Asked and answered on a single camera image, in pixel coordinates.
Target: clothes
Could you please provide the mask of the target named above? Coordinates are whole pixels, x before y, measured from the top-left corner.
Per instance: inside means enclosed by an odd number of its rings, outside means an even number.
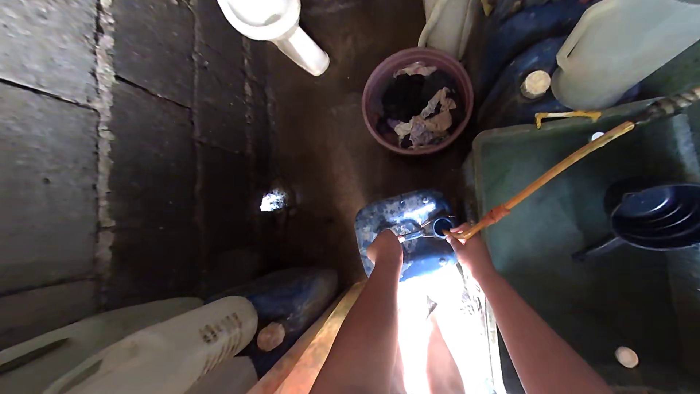
[[[376,130],[395,133],[398,146],[404,149],[437,144],[466,116],[454,78],[428,68],[417,62],[397,71],[381,97],[384,113]]]
[[[421,99],[425,81],[426,77],[418,74],[397,76],[381,97],[384,117],[407,123],[413,116],[420,114],[427,101]]]
[[[394,127],[394,131],[399,136],[399,143],[409,135],[412,146],[416,148],[433,144],[436,140],[448,135],[447,129],[452,126],[452,115],[449,110],[457,107],[454,100],[447,97],[448,92],[447,87],[438,90],[418,116]],[[440,105],[440,112],[431,116],[438,105]]]

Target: green water tub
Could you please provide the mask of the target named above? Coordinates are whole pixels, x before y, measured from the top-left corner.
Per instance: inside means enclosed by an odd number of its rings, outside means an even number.
[[[598,122],[570,118],[480,133],[464,174],[483,216],[546,170],[651,101],[609,109]],[[694,105],[690,111],[696,113]],[[700,392],[700,252],[623,246],[575,263],[571,253],[608,232],[603,195],[639,175],[700,182],[698,149],[686,114],[639,127],[576,163],[489,227],[496,268],[523,298],[613,386]],[[614,352],[628,346],[640,364],[627,369]],[[509,393],[522,390],[501,342]]]

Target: purple bucket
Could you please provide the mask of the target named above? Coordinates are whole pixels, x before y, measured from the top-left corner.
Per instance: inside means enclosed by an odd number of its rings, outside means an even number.
[[[376,124],[379,118],[382,117],[384,111],[382,109],[382,95],[384,95],[389,83],[394,80],[393,73],[418,61],[423,62],[426,66],[435,66],[454,78],[459,89],[458,93],[462,97],[464,103],[465,117],[462,123],[457,125],[457,128],[452,134],[441,143],[422,147],[420,149],[403,149],[398,146],[397,135],[379,134],[376,129]],[[431,154],[450,145],[459,137],[467,126],[467,122],[472,115],[473,105],[474,91],[472,90],[472,83],[469,79],[469,75],[467,75],[467,71],[462,67],[462,64],[446,53],[428,48],[404,49],[386,58],[374,69],[367,79],[365,90],[362,93],[362,115],[365,118],[365,125],[367,125],[370,134],[372,134],[378,143],[387,149],[405,155]]]

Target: concrete floor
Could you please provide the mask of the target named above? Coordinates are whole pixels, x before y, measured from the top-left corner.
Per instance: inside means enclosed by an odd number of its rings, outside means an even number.
[[[375,142],[362,117],[368,76],[384,58],[415,46],[424,24],[420,0],[306,0],[301,25],[329,54],[329,69],[311,76],[268,45],[277,165],[296,195],[278,246],[287,264],[333,267],[347,285],[364,276],[354,235],[362,207],[422,188],[461,204],[469,137],[432,156],[403,157]]]

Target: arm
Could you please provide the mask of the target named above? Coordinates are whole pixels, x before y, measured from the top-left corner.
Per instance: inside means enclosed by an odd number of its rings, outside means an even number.
[[[367,249],[374,270],[335,337],[311,393],[388,393],[398,346],[403,249],[390,230]]]
[[[463,224],[452,232],[468,228]],[[466,242],[452,237],[448,241],[489,299],[527,393],[612,393],[605,381],[496,272],[479,234]]]

